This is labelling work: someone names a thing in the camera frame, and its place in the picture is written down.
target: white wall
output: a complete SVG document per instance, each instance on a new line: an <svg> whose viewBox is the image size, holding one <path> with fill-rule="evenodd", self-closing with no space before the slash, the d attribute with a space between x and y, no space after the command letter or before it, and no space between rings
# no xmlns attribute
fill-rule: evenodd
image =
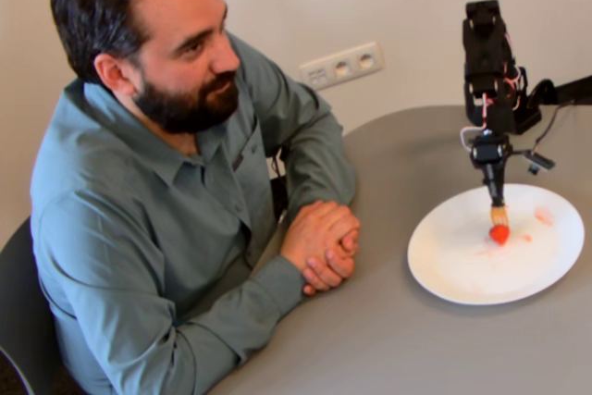
<svg viewBox="0 0 592 395"><path fill-rule="evenodd" d="M463 103L462 20L472 0L228 0L228 25L286 71L376 40L387 70L323 91L346 131L419 105ZM500 0L531 82L592 71L592 2ZM0 245L29 213L34 156L70 80L48 0L0 0Z"/></svg>
<svg viewBox="0 0 592 395"><path fill-rule="evenodd" d="M71 79L49 0L0 0L0 249L30 212L33 160Z"/></svg>

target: green shirt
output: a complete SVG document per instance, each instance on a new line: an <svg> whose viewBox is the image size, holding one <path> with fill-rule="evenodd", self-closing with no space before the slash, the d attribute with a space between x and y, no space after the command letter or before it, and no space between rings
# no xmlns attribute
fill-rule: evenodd
<svg viewBox="0 0 592 395"><path fill-rule="evenodd" d="M282 149L289 220L314 201L352 199L327 103L230 39L239 108L196 135L200 154L177 152L81 80L44 136L34 251L65 364L91 394L204 393L302 300L283 257L250 273L276 229L267 157Z"/></svg>

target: man's nose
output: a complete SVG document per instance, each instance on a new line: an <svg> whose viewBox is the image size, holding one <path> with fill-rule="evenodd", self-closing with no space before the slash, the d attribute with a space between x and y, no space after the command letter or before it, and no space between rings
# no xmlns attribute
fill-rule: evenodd
<svg viewBox="0 0 592 395"><path fill-rule="evenodd" d="M241 61L232 49L228 35L224 33L217 39L211 69L215 74L219 74L227 71L236 71L240 65Z"/></svg>

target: power socket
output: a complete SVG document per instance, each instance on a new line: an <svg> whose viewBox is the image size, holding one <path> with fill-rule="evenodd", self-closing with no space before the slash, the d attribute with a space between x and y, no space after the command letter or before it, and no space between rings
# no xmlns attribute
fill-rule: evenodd
<svg viewBox="0 0 592 395"><path fill-rule="evenodd" d="M367 43L300 66L302 82L315 90L360 78L384 69L378 43Z"/></svg>

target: chair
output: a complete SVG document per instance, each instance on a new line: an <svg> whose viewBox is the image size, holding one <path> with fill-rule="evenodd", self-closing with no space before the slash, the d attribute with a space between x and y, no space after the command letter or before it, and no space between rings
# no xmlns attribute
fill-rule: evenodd
<svg viewBox="0 0 592 395"><path fill-rule="evenodd" d="M37 277L29 218L0 252L0 313L0 352L30 395L49 394L62 364Z"/></svg>

